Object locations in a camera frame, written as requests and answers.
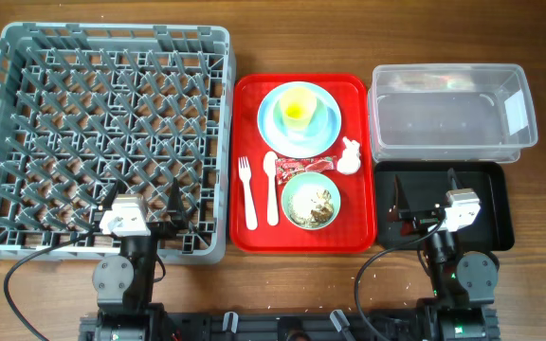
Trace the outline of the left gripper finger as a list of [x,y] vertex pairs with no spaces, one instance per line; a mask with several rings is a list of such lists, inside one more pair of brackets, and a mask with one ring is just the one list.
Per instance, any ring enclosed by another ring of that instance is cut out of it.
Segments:
[[182,193],[176,178],[174,178],[171,182],[171,192],[166,211],[173,225],[189,224],[187,213],[182,201]]
[[100,211],[110,209],[117,196],[120,194],[124,194],[125,192],[126,185],[121,180],[117,180],[113,184],[112,188],[108,191],[104,199],[100,202]]

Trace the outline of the white napkin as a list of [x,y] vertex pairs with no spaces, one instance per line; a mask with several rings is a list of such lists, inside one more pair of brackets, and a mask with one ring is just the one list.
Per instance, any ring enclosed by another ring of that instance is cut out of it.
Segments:
[[356,140],[351,140],[347,136],[342,138],[345,149],[337,161],[337,171],[344,175],[357,173],[361,167],[360,144]]

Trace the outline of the white plastic fork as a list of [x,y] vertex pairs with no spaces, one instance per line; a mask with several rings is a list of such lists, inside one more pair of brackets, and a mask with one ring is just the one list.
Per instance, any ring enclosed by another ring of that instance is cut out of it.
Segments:
[[246,227],[248,230],[256,230],[258,227],[258,219],[250,187],[251,169],[246,156],[240,156],[238,158],[238,166],[239,178],[242,181],[244,188]]

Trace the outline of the green bowl with food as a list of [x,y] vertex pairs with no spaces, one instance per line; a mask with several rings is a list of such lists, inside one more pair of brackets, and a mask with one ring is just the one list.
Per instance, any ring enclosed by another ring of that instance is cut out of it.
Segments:
[[290,223],[308,231],[330,225],[341,209],[336,184],[317,172],[301,173],[290,179],[283,186],[281,204]]

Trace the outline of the red snack wrapper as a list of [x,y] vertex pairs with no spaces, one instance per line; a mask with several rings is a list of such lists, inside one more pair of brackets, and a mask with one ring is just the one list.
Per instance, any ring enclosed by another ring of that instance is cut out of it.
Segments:
[[287,183],[293,177],[305,172],[332,171],[336,168],[335,156],[313,158],[278,158],[275,161],[276,180],[278,185]]

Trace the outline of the light blue plate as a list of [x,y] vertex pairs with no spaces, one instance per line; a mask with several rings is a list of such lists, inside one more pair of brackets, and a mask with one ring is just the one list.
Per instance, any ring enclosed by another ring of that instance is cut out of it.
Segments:
[[315,138],[297,140],[282,135],[273,125],[271,109],[277,89],[285,84],[307,83],[305,81],[291,81],[275,87],[262,100],[257,114],[257,126],[264,142],[277,154],[291,158],[310,158],[324,153],[337,140],[342,124],[341,111],[332,95],[322,87],[322,97],[328,109],[327,126]]

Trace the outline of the yellow plastic cup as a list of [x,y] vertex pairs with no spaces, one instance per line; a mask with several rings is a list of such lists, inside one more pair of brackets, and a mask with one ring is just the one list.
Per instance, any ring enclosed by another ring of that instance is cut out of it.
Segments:
[[293,86],[282,93],[279,104],[284,125],[293,131],[303,131],[310,124],[318,99],[310,89]]

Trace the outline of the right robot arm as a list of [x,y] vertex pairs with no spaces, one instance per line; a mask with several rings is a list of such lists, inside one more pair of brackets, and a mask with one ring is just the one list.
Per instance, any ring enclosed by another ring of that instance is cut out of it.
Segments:
[[447,171],[451,189],[446,201],[414,210],[398,176],[394,177],[393,204],[388,220],[402,224],[403,236],[416,239],[400,246],[415,246],[427,262],[434,297],[417,302],[410,335],[416,340],[490,340],[486,307],[495,300],[499,262],[491,253],[463,251],[457,232],[475,222],[481,200],[465,188],[453,169]]

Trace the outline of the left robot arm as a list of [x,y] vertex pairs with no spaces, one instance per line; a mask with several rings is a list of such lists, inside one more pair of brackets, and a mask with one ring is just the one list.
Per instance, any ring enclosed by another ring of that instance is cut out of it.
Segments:
[[148,206],[140,194],[127,194],[117,181],[99,205],[95,222],[106,235],[120,241],[116,255],[100,261],[92,282],[99,306],[94,321],[80,325],[81,340],[180,340],[164,305],[153,303],[155,267],[162,265],[158,244],[189,220],[176,180],[171,182],[165,213],[168,221],[148,222]]

